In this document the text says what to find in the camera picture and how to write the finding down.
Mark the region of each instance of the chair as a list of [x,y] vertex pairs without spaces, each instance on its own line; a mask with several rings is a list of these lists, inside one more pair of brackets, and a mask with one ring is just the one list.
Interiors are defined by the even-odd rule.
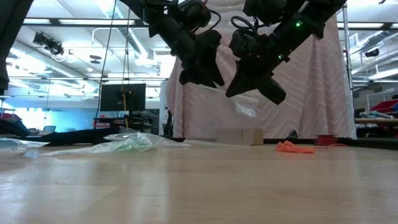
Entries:
[[46,127],[44,127],[43,135],[51,134],[51,133],[55,132],[55,128],[57,128],[57,127],[56,126],[46,126]]

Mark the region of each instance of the ceiling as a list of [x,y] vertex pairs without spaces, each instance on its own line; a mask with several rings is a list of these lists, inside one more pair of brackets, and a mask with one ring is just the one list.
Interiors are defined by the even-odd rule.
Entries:
[[[27,17],[40,18],[74,18],[74,19],[107,19],[109,8],[113,9],[113,0],[35,0]],[[228,22],[232,15],[244,15],[241,11],[244,1],[230,0],[209,0],[208,7],[221,13],[223,21],[217,27],[219,30],[233,32],[235,28]],[[122,2],[117,3],[119,15],[124,19],[128,18],[129,8]],[[398,0],[386,0],[384,4],[379,5],[378,0],[348,0],[348,19],[350,22],[396,22],[398,21]],[[137,19],[137,16],[131,13],[131,19]],[[338,21],[342,21],[341,13],[338,14]],[[148,78],[146,81],[136,81],[136,83],[145,82],[149,88],[147,96],[159,97],[160,80],[150,81],[150,78],[168,78],[173,69],[174,58],[169,54],[170,49],[164,41],[157,35],[149,38],[146,28],[132,29],[137,41],[148,52],[149,62],[138,60],[139,56],[134,54],[130,43],[127,44],[129,54],[129,63],[125,62],[126,38],[117,29],[110,33],[108,44],[109,29],[96,30],[92,27],[45,27],[45,26],[23,26],[17,37],[16,45],[23,52],[29,55],[24,57],[38,58],[48,65],[47,70],[57,71],[60,77],[100,77],[104,67],[104,74],[108,77],[122,77],[123,71],[129,73],[131,78]],[[32,43],[37,32],[43,32],[47,37],[61,42],[65,51],[73,54],[73,63],[56,62],[51,58],[49,52],[43,48],[38,48]],[[351,35],[358,35],[358,39],[363,40],[373,35],[376,31],[356,31],[350,32]],[[344,33],[339,32],[341,43],[344,43]],[[100,64],[93,64],[90,61],[90,55],[100,56]],[[109,83],[121,83],[121,81],[111,81]],[[98,82],[78,81],[77,84],[88,87],[98,87]],[[65,94],[62,92],[47,90],[50,94]],[[27,91],[16,91],[18,94],[25,94]],[[98,92],[90,89],[86,90],[85,96],[97,95]]]

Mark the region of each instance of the orange fabric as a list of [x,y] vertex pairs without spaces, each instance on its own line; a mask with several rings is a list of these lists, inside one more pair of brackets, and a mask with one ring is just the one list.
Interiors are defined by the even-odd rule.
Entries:
[[277,152],[295,152],[295,153],[306,153],[314,154],[315,149],[313,147],[298,147],[290,141],[285,141],[283,144],[280,142],[276,145]]

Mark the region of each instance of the computer monitor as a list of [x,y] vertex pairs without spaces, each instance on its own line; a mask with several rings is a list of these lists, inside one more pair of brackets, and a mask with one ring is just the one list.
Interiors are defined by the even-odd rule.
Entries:
[[[123,85],[127,111],[144,111],[146,84]],[[122,85],[103,85],[101,111],[124,111]]]

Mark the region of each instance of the cardboard box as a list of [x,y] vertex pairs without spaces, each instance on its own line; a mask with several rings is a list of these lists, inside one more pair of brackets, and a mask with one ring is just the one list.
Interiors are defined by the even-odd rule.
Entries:
[[264,144],[262,129],[218,129],[216,140],[222,144],[261,146]]

